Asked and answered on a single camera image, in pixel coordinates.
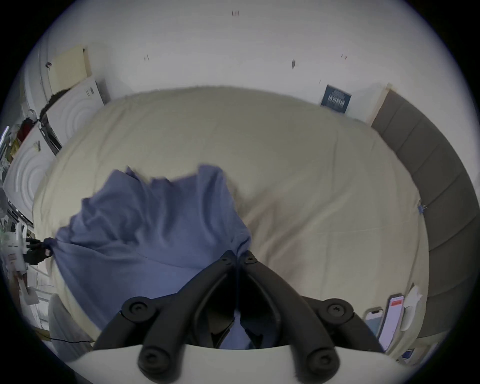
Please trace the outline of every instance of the white wall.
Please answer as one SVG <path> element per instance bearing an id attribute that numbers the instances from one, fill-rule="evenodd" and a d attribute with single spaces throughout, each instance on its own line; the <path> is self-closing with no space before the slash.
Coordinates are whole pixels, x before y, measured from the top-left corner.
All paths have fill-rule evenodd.
<path id="1" fill-rule="evenodd" d="M 480 133 L 466 84 L 434 32 L 401 2 L 85 0 L 47 37 L 49 58 L 88 47 L 112 99 L 234 85 L 319 103 L 331 84 L 352 94 L 347 114 L 366 120 L 392 83 L 447 137 L 480 196 Z"/>

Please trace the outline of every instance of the red item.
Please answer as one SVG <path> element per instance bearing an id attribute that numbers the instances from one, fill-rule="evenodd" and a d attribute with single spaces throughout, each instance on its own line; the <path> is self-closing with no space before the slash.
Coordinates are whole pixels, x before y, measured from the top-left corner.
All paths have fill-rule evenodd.
<path id="1" fill-rule="evenodd" d="M 20 130 L 17 133 L 17 139 L 23 143 L 30 131 L 32 130 L 33 126 L 33 120 L 29 118 L 25 119 L 20 127 Z"/>

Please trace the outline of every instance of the screw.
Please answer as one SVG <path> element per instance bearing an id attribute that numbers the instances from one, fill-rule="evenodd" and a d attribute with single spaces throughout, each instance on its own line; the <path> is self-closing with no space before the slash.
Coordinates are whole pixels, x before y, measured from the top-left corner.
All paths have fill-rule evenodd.
<path id="1" fill-rule="evenodd" d="M 147 347 L 142 351 L 138 364 L 146 372 L 163 373 L 170 367 L 170 358 L 162 349 Z"/>
<path id="2" fill-rule="evenodd" d="M 345 308 L 339 304 L 330 305 L 330 307 L 328 307 L 328 313 L 333 317 L 341 317 L 345 314 Z"/>
<path id="3" fill-rule="evenodd" d="M 311 372 L 321 375 L 334 368 L 334 356 L 332 351 L 323 349 L 318 350 L 308 358 L 308 368 Z"/>
<path id="4" fill-rule="evenodd" d="M 147 306 L 145 303 L 139 302 L 139 303 L 134 303 L 130 306 L 130 312 L 131 313 L 138 313 L 138 312 L 143 312 L 147 310 Z"/>

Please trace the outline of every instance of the poster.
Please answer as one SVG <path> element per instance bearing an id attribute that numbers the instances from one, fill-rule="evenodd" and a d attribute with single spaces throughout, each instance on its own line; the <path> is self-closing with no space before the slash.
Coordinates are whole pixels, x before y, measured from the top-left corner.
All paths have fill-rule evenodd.
<path id="1" fill-rule="evenodd" d="M 345 113 L 352 95 L 327 85 L 321 105 L 334 111 Z"/>

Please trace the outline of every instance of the black cable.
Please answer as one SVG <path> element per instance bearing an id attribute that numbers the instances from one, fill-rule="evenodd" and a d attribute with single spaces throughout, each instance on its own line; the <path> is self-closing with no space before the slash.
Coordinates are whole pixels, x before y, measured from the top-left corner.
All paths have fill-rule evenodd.
<path id="1" fill-rule="evenodd" d="M 62 340 L 62 339 L 55 339 L 54 337 L 49 337 L 49 336 L 45 336 L 43 334 L 41 334 L 40 332 L 37 332 L 36 333 L 44 338 L 47 338 L 47 339 L 50 339 L 50 340 L 55 340 L 55 341 L 63 341 L 64 343 L 69 343 L 69 344 L 79 344 L 79 343 L 93 343 L 94 341 L 91 340 L 91 341 L 68 341 L 68 340 Z"/>

